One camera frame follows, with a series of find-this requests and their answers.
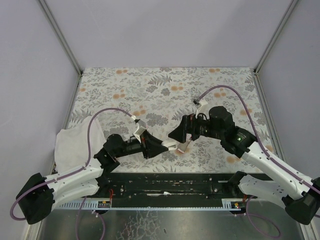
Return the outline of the red white staple box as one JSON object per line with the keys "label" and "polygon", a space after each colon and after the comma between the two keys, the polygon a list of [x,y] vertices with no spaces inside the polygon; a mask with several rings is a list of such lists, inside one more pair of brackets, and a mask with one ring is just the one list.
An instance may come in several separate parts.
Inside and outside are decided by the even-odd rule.
{"label": "red white staple box", "polygon": [[182,154],[186,153],[187,152],[187,148],[188,148],[189,144],[191,143],[191,141],[192,141],[192,135],[190,133],[188,133],[186,135],[186,141],[184,143],[179,143],[177,145],[177,149],[176,150],[178,152],[182,153]]}

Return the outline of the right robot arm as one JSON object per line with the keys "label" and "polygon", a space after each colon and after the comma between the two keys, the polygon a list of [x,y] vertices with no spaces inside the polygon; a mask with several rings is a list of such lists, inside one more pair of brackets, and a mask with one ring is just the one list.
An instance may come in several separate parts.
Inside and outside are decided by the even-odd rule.
{"label": "right robot arm", "polygon": [[193,141],[200,136],[217,139],[228,153],[253,164],[272,182],[258,180],[237,172],[234,182],[242,193],[255,196],[283,208],[295,221],[308,225],[320,208],[320,179],[297,171],[265,148],[248,130],[235,125],[232,114],[223,106],[215,106],[208,117],[184,115],[178,127],[168,137],[185,143],[187,135]]}

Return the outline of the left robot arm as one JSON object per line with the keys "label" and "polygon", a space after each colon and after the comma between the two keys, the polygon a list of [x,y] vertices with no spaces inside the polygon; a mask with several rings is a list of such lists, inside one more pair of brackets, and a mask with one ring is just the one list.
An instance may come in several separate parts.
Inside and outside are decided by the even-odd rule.
{"label": "left robot arm", "polygon": [[145,130],[139,137],[123,140],[119,134],[110,135],[102,149],[88,165],[52,175],[32,175],[22,187],[16,201],[28,224],[45,219],[56,207],[85,196],[93,196],[107,187],[107,176],[120,163],[118,158],[142,153],[145,159],[154,158],[174,146],[173,141],[162,141]]}

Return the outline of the floral patterned table mat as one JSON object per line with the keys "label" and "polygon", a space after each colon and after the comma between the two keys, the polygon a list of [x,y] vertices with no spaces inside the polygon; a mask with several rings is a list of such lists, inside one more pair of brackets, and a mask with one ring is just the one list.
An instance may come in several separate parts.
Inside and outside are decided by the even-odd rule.
{"label": "floral patterned table mat", "polygon": [[257,133],[263,145],[274,150],[252,71],[248,67],[140,67],[86,68],[82,74],[67,129],[91,116],[87,133],[98,119],[105,140],[112,134],[128,139],[136,129],[132,116],[165,141],[182,116],[197,107],[203,96],[207,113],[225,107],[241,128]]}

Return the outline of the white cloth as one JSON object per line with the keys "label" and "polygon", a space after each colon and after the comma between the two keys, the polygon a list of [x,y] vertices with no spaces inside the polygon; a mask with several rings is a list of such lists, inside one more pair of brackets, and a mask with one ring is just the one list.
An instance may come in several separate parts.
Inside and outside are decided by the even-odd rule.
{"label": "white cloth", "polygon": [[77,166],[84,166],[88,156],[94,156],[103,147],[106,139],[100,122],[95,119],[88,133],[91,116],[70,129],[62,129],[56,136],[54,148],[55,170],[58,173]]}

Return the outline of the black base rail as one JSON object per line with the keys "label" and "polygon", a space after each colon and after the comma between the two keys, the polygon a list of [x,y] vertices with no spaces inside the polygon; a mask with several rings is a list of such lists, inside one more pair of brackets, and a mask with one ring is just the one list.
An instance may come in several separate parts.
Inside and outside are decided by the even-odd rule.
{"label": "black base rail", "polygon": [[230,183],[232,173],[109,173],[93,198],[111,198],[113,208],[219,207],[245,194]]}

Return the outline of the right aluminium frame post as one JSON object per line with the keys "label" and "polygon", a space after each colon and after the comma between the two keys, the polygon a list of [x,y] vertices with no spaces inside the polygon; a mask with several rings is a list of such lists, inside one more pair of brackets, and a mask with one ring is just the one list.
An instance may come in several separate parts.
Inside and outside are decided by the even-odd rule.
{"label": "right aluminium frame post", "polygon": [[253,68],[253,72],[258,75],[261,71],[265,61],[267,60],[269,54],[271,53],[274,45],[276,44],[278,38],[280,37],[282,31],[284,30],[288,20],[290,19],[291,15],[295,11],[297,5],[300,3],[300,0],[291,0],[287,9],[285,10],[280,22],[278,23],[274,33],[272,34],[272,37],[270,38],[265,50],[262,53],[262,56],[260,57],[259,61]]}

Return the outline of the aluminium frame post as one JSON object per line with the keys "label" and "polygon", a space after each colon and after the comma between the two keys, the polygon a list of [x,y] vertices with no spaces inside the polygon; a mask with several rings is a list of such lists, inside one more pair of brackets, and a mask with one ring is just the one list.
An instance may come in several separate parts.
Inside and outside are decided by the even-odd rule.
{"label": "aluminium frame post", "polygon": [[280,22],[278,23],[274,33],[272,34],[272,37],[270,38],[265,50],[262,53],[262,56],[260,57],[259,61],[253,68],[253,72],[258,75],[261,71],[265,61],[267,60],[269,54],[271,53],[274,45],[276,44],[278,38],[280,37],[282,31],[284,30],[288,20],[290,19],[291,15],[295,11],[297,5],[300,3],[300,0],[291,0],[287,9],[285,10]]}
{"label": "aluminium frame post", "polygon": [[64,33],[62,32],[57,19],[55,18],[50,6],[48,5],[46,0],[36,0],[37,4],[39,5],[43,15],[47,19],[51,29],[53,30],[59,44],[61,45],[65,55],[67,56],[68,60],[70,61],[73,69],[77,73],[78,76],[81,76],[83,73],[83,69],[80,66],[78,60],[76,59],[70,45],[68,44],[67,39],[65,38]]}

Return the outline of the left aluminium frame post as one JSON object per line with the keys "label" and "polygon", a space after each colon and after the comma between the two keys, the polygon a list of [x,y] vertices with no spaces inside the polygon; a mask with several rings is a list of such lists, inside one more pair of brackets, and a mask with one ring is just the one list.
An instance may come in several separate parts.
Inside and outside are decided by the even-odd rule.
{"label": "left aluminium frame post", "polygon": [[36,0],[37,4],[39,5],[43,15],[47,19],[51,29],[53,30],[59,44],[61,45],[65,55],[67,56],[68,60],[70,61],[73,69],[77,73],[78,76],[81,76],[83,73],[83,69],[80,66],[78,60],[76,59],[70,45],[68,44],[67,39],[65,38],[64,33],[62,32],[57,19],[55,18],[50,6],[48,5],[46,0]]}

